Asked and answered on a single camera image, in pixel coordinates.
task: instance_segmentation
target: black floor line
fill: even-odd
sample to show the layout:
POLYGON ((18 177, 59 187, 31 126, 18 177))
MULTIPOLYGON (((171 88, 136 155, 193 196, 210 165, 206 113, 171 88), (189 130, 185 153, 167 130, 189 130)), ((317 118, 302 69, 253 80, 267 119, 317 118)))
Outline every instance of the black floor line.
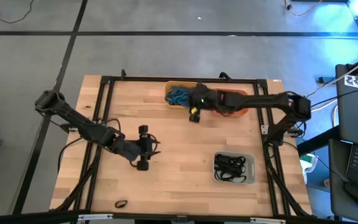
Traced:
MULTIPOLYGON (((77 20, 75 22, 73 32, 71 32, 70 40, 68 41, 68 46, 65 52, 65 55, 63 57, 62 66, 60 67, 59 74, 56 78, 55 86, 53 87, 53 90, 59 91, 60 87, 62 86, 63 78, 66 73, 67 65, 70 60, 71 52, 73 51, 75 39, 76 39, 76 33, 78 32, 78 29, 80 28, 81 20, 83 18, 86 3, 88 0, 83 0, 81 3, 80 11, 78 12, 77 20)), ((19 194, 16 198, 16 203, 14 205, 14 209, 12 211, 13 215, 18 215, 22 213, 23 206, 25 204, 25 198, 27 197, 27 194, 29 192, 31 181, 35 173, 35 169, 37 167, 38 159, 41 155, 42 146, 44 144, 45 138, 47 136, 47 131, 49 127, 49 118, 50 116, 45 116, 45 118, 42 120, 39 133, 37 136, 37 139, 35 140, 35 143, 33 144, 33 150, 30 158, 29 165, 27 167, 27 170, 25 172, 25 176, 19 191, 19 194)))
POLYGON ((358 32, 236 32, 236 31, 0 31, 0 35, 24 36, 238 36, 238 37, 358 37, 358 32))
POLYGON ((72 31, 0 31, 0 35, 24 36, 70 36, 72 31))
POLYGON ((358 37, 358 32, 79 31, 78 36, 358 37))

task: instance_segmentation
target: black metal frame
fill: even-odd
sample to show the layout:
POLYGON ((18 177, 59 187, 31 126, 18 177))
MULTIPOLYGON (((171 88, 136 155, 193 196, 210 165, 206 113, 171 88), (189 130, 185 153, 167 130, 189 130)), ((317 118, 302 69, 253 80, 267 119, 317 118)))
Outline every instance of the black metal frame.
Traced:
MULTIPOLYGON (((70 61, 71 53, 74 48, 75 40, 77 36, 122 36, 122 35, 136 35, 136 36, 241 36, 241 37, 248 37, 248 36, 257 36, 257 37, 348 37, 348 38, 358 38, 358 32, 199 32, 199 31, 133 31, 133 32, 125 32, 125 31, 107 31, 107 32, 98 32, 98 31, 79 31, 81 21, 86 9, 86 5, 88 3, 88 0, 82 0, 80 10, 78 12, 75 25, 72 31, 11 31, 11 30, 0 30, 0 35, 23 35, 23 36, 70 36, 70 40, 67 45, 66 52, 63 56, 62 60, 62 66, 60 68, 60 71, 58 73, 55 85, 53 87, 53 90, 59 91, 61 88, 61 85, 63 83, 63 79, 65 76, 65 72, 67 70, 68 63, 70 61)), ((127 77, 126 80, 142 80, 141 77, 127 77)), ((182 80, 181 78, 163 78, 162 80, 182 80)), ((27 170, 25 172, 24 179, 21 183, 21 188, 19 190, 19 194, 16 198, 16 203, 14 205, 14 209, 12 211, 12 214, 20 214, 22 212, 23 206, 25 204, 25 199, 27 196, 27 193, 30 189, 31 181, 35 172, 35 168, 38 163, 38 159, 41 154, 42 146, 44 144, 46 134, 48 131, 48 126, 50 123, 50 116, 46 115, 45 118, 42 120, 40 124, 40 128, 38 131, 38 135, 36 139, 34 140, 34 143, 32 145, 32 152, 30 156, 29 165, 27 166, 27 170)))
MULTIPOLYGON (((131 81, 142 81, 142 82, 182 81, 182 82, 202 82, 202 83, 242 83, 242 84, 252 85, 254 87, 255 95, 259 95, 259 86, 262 87, 264 95, 268 94, 266 80, 232 79, 228 75, 220 75, 219 78, 128 77, 126 75, 126 72, 124 70, 122 70, 120 77, 103 76, 101 78, 101 83, 100 83, 99 91, 98 91, 98 97, 96 100, 96 106, 95 106, 94 115, 93 115, 94 121, 98 120, 99 109, 101 106, 103 92, 104 92, 106 84, 109 83, 108 94, 106 96, 106 102, 105 102, 104 114, 103 114, 103 121, 107 120, 108 113, 111 108, 110 105, 111 105, 112 91, 113 91, 115 81, 125 81, 125 82, 131 82, 131 81)), ((272 110, 270 108, 267 108, 266 110, 267 110, 267 116, 268 116, 268 124, 273 124, 272 110)), ((264 117, 262 114, 262 109, 257 108, 257 113, 258 113, 258 119, 259 119, 259 126, 264 125, 265 123, 264 123, 264 117)), ((264 156, 269 157, 268 144, 263 140, 263 138, 261 138, 261 140, 262 140, 262 145, 263 145, 264 156)), ((84 156, 84 160, 83 160, 82 169, 81 169, 81 177, 83 176, 83 173, 85 172, 85 170, 88 167, 88 164, 90 162, 91 148, 92 148, 92 143, 88 143, 87 147, 86 147, 86 152, 85 152, 85 156, 84 156)), ((274 147, 273 150, 275 152, 274 158, 275 158, 275 162, 276 162, 276 168, 279 173, 279 178, 284 182, 282 163, 280 160, 280 153, 279 153, 277 147, 274 147)), ((101 148, 98 147, 96 149, 95 153, 100 155, 101 148)), ((270 200, 271 200, 271 205, 272 205, 272 213, 273 213, 273 216, 276 217, 279 214, 278 214, 277 198, 276 198, 276 194, 275 194, 274 181, 273 181, 271 175, 268 172, 266 172, 266 173, 267 173, 268 187, 269 187, 269 193, 270 193, 270 200)), ((96 184, 97 174, 98 174, 98 172, 96 170, 90 180, 85 210, 89 210, 89 211, 91 210, 91 204, 92 204, 92 198, 93 198, 94 188, 95 188, 95 184, 96 184)), ((79 196, 75 200, 75 205, 73 207, 74 210, 80 209, 81 195, 82 194, 79 194, 79 196)), ((286 201, 283 194, 282 194, 282 199, 283 199, 284 213, 285 213, 285 215, 290 215, 290 208, 289 208, 288 202, 286 201)), ((242 222, 250 221, 250 217, 227 217, 227 216, 203 217, 203 216, 198 216, 198 215, 183 216, 183 215, 161 215, 161 214, 128 214, 128 213, 114 214, 114 217, 117 218, 117 216, 119 216, 119 218, 169 219, 169 220, 173 220, 173 221, 177 221, 177 222, 186 222, 189 219, 189 217, 191 217, 192 220, 199 220, 199 217, 202 217, 199 221, 201 221, 201 220, 242 221, 242 222)))

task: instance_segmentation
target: blue rope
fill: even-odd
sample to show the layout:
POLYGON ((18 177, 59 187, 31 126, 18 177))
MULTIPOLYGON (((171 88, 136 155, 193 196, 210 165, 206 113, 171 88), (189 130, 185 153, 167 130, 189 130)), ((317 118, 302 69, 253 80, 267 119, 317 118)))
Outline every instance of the blue rope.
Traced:
POLYGON ((165 100, 169 105, 180 105, 180 106, 189 106, 188 94, 190 89, 173 86, 173 90, 169 91, 165 96, 165 100))

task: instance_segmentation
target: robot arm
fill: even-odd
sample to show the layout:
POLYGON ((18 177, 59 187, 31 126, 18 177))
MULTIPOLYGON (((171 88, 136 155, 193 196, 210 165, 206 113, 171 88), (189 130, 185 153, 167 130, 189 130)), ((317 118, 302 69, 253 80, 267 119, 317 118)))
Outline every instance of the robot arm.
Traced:
POLYGON ((189 95, 189 120, 198 123, 200 111, 216 110, 231 114, 244 108, 278 108, 286 114, 277 124, 262 131, 267 141, 274 146, 283 144, 283 136, 296 122, 311 118, 310 100, 291 92, 272 95, 242 95, 232 91, 210 90, 197 83, 189 95))
POLYGON ((35 110, 39 113, 59 115, 72 126, 78 128, 81 137, 89 142, 96 143, 109 152, 119 154, 129 161, 141 156, 142 162, 155 152, 152 152, 152 143, 155 142, 147 134, 147 126, 139 127, 139 140, 125 141, 125 135, 112 127, 96 124, 74 110, 66 103, 64 96, 56 91, 44 91, 35 102, 35 110))

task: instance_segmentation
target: wooden table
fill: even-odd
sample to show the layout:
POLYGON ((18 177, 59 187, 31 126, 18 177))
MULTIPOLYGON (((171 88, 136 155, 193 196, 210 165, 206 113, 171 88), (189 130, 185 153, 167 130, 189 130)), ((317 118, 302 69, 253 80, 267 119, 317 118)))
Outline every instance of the wooden table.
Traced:
MULTIPOLYGON (((89 118, 93 115, 100 79, 99 75, 86 75, 81 87, 76 110, 89 118)), ((147 124, 149 133, 161 142, 158 145, 161 153, 150 160, 149 171, 141 172, 125 158, 103 150, 92 211, 272 216, 257 110, 249 109, 240 118, 202 111, 200 123, 191 123, 188 110, 172 109, 163 102, 164 84, 135 81, 114 83, 109 118, 119 118, 126 139, 138 139, 138 126, 147 124), (212 173, 216 151, 253 154, 256 183, 239 185, 216 182, 212 173), (118 200, 128 200, 127 206, 115 208, 118 200)), ((207 85, 210 88, 238 89, 254 94, 253 86, 247 84, 207 85)), ((268 80, 268 90, 269 93, 283 92, 282 82, 268 80)), ((104 105, 101 106, 100 117, 103 109, 104 105)), ((279 121, 283 115, 280 110, 273 109, 274 121, 279 121)), ((108 125, 117 128, 115 122, 108 125)), ((71 133, 68 142, 76 138, 78 133, 71 133)), ((292 138, 286 137, 285 141, 295 144, 292 138)), ((50 208, 59 206, 77 184, 85 147, 86 142, 81 140, 66 149, 50 208)), ((297 151, 284 144, 280 147, 280 154, 286 186, 302 208, 311 213, 297 151)), ((283 213, 277 186, 276 195, 279 212, 283 213)), ((85 198, 86 194, 83 194, 81 208, 85 207, 85 198)))

